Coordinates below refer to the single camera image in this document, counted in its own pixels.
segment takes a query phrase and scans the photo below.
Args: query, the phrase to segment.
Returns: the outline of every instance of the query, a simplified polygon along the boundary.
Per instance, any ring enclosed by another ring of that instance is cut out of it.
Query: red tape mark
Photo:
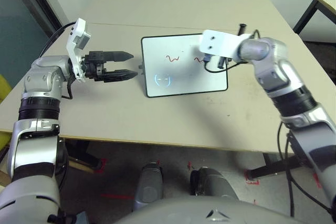
[[[247,178],[247,170],[244,171],[244,177],[245,177],[245,182],[247,185],[256,185],[256,186],[259,186],[260,185],[260,181],[257,179],[257,180],[249,180]]]
[[[100,196],[109,199],[134,199],[134,196],[129,195],[101,194]]]
[[[167,55],[166,58],[169,58],[169,61],[170,61],[170,62],[173,62],[174,60],[179,60],[180,57],[178,56],[177,58],[173,58],[173,59],[171,59],[170,56]]]
[[[199,63],[202,62],[202,60],[198,59],[197,57],[195,57],[194,60],[197,60]]]
[[[314,177],[314,179],[315,179],[317,188],[322,188],[322,186],[321,186],[321,184],[320,184],[320,181],[319,181],[319,177],[317,176],[316,173],[313,174],[313,177]]]
[[[105,166],[106,166],[106,162],[107,162],[107,159],[102,158],[101,159],[101,168],[99,170],[96,170],[95,173],[103,173],[104,169],[105,169]]]

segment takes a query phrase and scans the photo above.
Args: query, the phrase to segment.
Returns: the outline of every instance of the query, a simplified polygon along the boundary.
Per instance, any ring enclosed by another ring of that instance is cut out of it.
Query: yellow chair
[[[0,103],[6,98],[6,96],[10,93],[12,90],[9,83],[6,81],[6,79],[0,74]],[[11,139],[11,134],[9,133],[1,133],[0,132],[0,150],[5,147],[5,145],[9,142]]]

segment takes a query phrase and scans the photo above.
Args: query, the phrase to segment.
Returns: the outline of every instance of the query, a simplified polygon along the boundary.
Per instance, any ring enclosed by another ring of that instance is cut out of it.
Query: floor
[[[335,82],[335,45],[307,42],[306,46]],[[289,214],[288,187],[284,173],[264,177],[259,180],[259,185],[245,181],[244,169],[265,164],[262,153],[104,142],[90,143],[88,152],[107,159],[104,172],[89,174],[70,168],[61,191],[61,204],[67,212],[85,210],[91,223],[114,223],[129,214],[141,168],[149,162],[157,161],[160,161],[163,168],[165,198],[188,195],[191,170],[208,166],[217,169],[227,178],[240,200]],[[304,189],[327,204],[311,170],[298,168],[292,173]],[[297,219],[306,223],[333,223],[323,209],[295,187],[293,193]]]

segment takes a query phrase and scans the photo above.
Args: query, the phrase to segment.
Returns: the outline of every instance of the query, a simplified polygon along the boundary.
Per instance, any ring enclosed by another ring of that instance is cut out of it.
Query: whiteboard
[[[141,39],[146,94],[148,97],[227,89],[227,72],[209,73],[199,51],[202,34],[144,37]],[[218,56],[207,64],[217,68]]]

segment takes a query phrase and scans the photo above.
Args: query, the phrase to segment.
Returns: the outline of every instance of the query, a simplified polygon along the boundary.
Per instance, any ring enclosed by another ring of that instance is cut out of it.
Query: black table leg
[[[298,168],[301,166],[297,157],[295,156],[288,158],[288,165],[290,169]],[[275,174],[279,172],[284,172],[285,170],[286,170],[286,167],[281,160],[273,162],[273,163],[266,161],[265,166],[252,169],[252,170],[247,170],[246,176],[248,179],[253,180],[255,178],[259,178],[259,177],[263,177],[263,176],[267,176],[267,175],[271,175],[271,174]]]
[[[317,11],[317,0],[313,0],[310,5],[308,6],[305,13],[302,15],[302,17],[299,19],[295,27],[293,28],[294,33],[299,34],[305,25],[308,23],[310,18],[314,15],[314,13]]]
[[[82,163],[86,166],[94,170],[98,170],[102,166],[102,162],[100,159],[92,156],[91,154],[86,152],[86,148],[89,144],[89,141],[85,141],[84,143],[72,145],[66,142],[66,148],[70,157],[74,158],[76,162]]]

